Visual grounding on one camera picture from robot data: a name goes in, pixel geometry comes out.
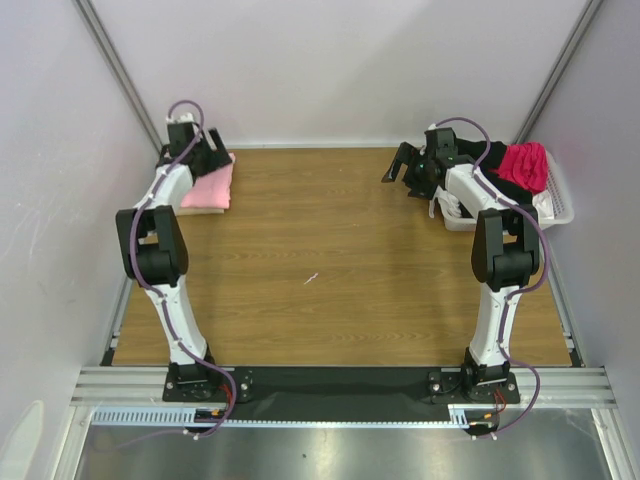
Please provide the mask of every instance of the wooden floor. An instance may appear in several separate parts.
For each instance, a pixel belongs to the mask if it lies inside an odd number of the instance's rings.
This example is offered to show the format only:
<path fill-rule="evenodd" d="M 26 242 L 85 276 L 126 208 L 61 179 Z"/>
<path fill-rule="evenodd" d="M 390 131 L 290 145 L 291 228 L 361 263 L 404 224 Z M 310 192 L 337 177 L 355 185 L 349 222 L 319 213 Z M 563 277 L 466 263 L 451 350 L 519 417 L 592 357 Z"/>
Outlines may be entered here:
<path fill-rule="evenodd" d="M 231 209 L 180 218 L 189 297 L 221 364 L 449 365 L 475 331 L 472 233 L 381 184 L 394 149 L 241 150 Z M 317 277 L 305 284 L 314 274 Z M 525 295 L 515 358 L 566 365 L 548 286 Z M 166 364 L 167 340 L 135 287 L 114 364 Z"/>

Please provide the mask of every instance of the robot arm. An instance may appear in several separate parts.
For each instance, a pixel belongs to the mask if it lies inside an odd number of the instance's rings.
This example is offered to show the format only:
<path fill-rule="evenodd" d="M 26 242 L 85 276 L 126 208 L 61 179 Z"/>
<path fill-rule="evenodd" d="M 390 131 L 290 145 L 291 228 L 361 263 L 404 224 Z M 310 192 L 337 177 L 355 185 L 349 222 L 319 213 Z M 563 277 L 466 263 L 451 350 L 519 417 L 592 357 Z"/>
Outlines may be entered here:
<path fill-rule="evenodd" d="M 474 160 L 458 155 L 451 128 L 427 130 L 427 144 L 418 150 L 400 145 L 383 182 L 394 181 L 402 164 L 409 196 L 432 200 L 438 187 L 455 195 L 477 220 L 471 263 L 481 282 L 476 332 L 466 350 L 463 377 L 467 387 L 506 381 L 509 339 L 520 295 L 510 295 L 529 283 L 539 268 L 539 244 L 535 228 L 522 215 L 505 209 L 495 198 L 507 200 L 482 175 Z M 520 208 L 537 220 L 532 206 Z M 516 236 L 505 242 L 503 233 Z"/>
<path fill-rule="evenodd" d="M 157 292 L 145 289 L 169 340 L 171 364 L 192 366 L 195 370 L 198 367 L 194 365 L 195 360 L 179 347 L 175 338 L 180 339 L 184 347 L 198 358 L 210 363 L 213 363 L 213 358 L 195 322 L 187 296 L 185 275 L 189 268 L 189 257 L 175 212 L 198 177 L 207 175 L 232 160 L 217 131 L 214 129 L 208 135 L 200 135 L 191 114 L 175 121 L 169 119 L 168 132 L 170 142 L 162 149 L 152 186 L 132 209 L 117 213 L 116 225 L 127 276 L 135 279 L 131 264 L 133 253 L 144 280 L 164 296 L 163 298 Z M 171 157 L 179 155 L 196 135 L 200 135 L 200 139 L 189 155 L 180 164 L 171 166 Z M 129 239 L 133 218 L 143 207 L 144 212 L 136 231 L 137 252 L 131 252 Z M 156 236 L 156 242 L 143 242 L 152 235 Z M 163 300 L 166 302 L 168 315 L 163 310 Z M 167 316 L 171 319 L 171 324 L 167 323 Z"/>

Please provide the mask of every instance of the pink towel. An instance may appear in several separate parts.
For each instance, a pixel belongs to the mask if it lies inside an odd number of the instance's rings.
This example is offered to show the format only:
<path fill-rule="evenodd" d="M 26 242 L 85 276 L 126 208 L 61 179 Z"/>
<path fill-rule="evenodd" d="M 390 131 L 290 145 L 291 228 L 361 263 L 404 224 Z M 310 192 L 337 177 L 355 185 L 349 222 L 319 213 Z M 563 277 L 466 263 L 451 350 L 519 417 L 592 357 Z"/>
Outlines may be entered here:
<path fill-rule="evenodd" d="M 233 163 L 222 167 L 209 175 L 200 177 L 182 199 L 182 208 L 222 208 L 231 203 L 231 174 Z"/>
<path fill-rule="evenodd" d="M 500 168 L 495 172 L 500 178 L 520 185 L 534 195 L 543 192 L 549 175 L 547 152 L 535 142 L 509 145 Z"/>

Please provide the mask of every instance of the stainless steel panel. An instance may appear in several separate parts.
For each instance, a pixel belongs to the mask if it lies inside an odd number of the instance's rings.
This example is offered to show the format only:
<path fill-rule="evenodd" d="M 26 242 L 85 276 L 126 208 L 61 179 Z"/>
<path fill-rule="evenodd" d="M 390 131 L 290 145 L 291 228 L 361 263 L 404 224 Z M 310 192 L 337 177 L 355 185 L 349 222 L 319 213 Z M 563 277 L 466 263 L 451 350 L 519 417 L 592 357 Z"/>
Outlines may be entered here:
<path fill-rule="evenodd" d="M 462 431 L 223 428 L 194 442 L 145 427 L 92 427 L 76 480 L 610 479 L 589 410 L 536 410 L 497 441 Z"/>

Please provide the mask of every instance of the white wall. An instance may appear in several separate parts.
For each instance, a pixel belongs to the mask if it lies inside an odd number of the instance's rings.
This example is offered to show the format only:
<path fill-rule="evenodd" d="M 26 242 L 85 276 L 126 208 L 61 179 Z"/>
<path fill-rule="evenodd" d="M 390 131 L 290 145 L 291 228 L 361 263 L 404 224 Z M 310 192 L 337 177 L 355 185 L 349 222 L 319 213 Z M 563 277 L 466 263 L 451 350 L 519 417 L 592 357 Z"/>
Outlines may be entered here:
<path fill-rule="evenodd" d="M 80 366 L 106 341 L 116 210 L 143 193 L 155 155 L 71 1 L 3 5 L 0 63 L 0 449 L 44 401 L 41 480 Z"/>
<path fill-rule="evenodd" d="M 586 3 L 94 2 L 158 131 L 187 97 L 236 145 L 398 145 L 452 115 L 512 140 Z"/>
<path fill-rule="evenodd" d="M 589 365 L 605 365 L 640 455 L 640 3 L 605 2 L 536 125 L 575 221 L 551 229 Z"/>

